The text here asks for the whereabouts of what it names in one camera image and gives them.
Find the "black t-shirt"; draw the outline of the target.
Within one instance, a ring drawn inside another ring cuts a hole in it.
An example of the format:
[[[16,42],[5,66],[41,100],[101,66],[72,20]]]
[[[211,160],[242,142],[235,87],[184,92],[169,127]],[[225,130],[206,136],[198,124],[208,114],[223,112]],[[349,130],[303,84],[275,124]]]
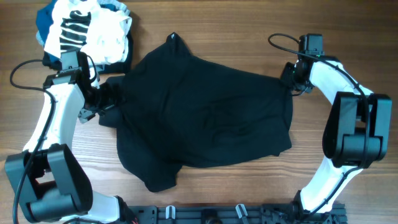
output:
[[[293,102],[278,79],[194,56],[171,33],[130,72],[107,80],[123,167],[151,192],[174,187],[183,166],[239,164],[290,149]]]

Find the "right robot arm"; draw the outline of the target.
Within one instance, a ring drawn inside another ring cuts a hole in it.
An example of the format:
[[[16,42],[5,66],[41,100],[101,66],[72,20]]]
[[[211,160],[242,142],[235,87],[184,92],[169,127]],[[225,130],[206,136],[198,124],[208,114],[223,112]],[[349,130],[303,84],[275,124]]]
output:
[[[298,60],[287,63],[281,79],[294,96],[318,88],[331,103],[322,137],[324,158],[311,181],[290,204],[292,222],[322,222],[348,182],[387,152],[392,100],[359,84],[323,50],[320,34],[296,40]]]

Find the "white black-print t-shirt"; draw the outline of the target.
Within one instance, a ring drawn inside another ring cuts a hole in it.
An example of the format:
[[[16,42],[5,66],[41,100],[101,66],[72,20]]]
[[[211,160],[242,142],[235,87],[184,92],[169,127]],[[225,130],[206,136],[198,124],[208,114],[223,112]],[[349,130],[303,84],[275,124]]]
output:
[[[125,62],[132,24],[129,14],[118,1],[56,1],[44,51],[60,58],[63,52],[80,50],[100,65]]]

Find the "blue folded garment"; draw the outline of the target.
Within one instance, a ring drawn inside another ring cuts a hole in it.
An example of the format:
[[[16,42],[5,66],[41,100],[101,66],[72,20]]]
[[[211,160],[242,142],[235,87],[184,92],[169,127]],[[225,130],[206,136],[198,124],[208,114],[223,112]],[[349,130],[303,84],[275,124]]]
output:
[[[51,0],[48,5],[37,11],[35,24],[37,26],[38,33],[36,38],[42,47],[45,47],[46,45],[50,26],[53,24],[52,12],[56,2],[57,0]]]

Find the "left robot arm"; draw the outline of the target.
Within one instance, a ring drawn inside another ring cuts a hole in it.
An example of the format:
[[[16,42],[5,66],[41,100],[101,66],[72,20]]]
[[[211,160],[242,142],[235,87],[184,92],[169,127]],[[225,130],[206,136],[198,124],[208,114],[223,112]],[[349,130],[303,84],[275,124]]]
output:
[[[13,222],[21,210],[31,223],[135,223],[121,197],[93,191],[71,151],[76,121],[84,123],[113,105],[109,86],[98,84],[89,55],[67,51],[61,61],[62,69],[39,89],[45,101],[31,139],[21,153],[6,159],[15,193]]]

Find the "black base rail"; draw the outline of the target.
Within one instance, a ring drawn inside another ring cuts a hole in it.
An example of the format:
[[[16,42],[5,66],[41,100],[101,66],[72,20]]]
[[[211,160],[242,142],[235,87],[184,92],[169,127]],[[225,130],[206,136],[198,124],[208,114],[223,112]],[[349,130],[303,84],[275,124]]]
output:
[[[263,204],[258,206],[219,207],[156,207],[131,206],[130,209],[138,217],[139,223],[146,224],[282,224],[282,223],[326,223],[347,224],[348,217],[343,204],[334,204],[326,213],[316,213],[301,221],[293,219],[292,206],[289,204]]]

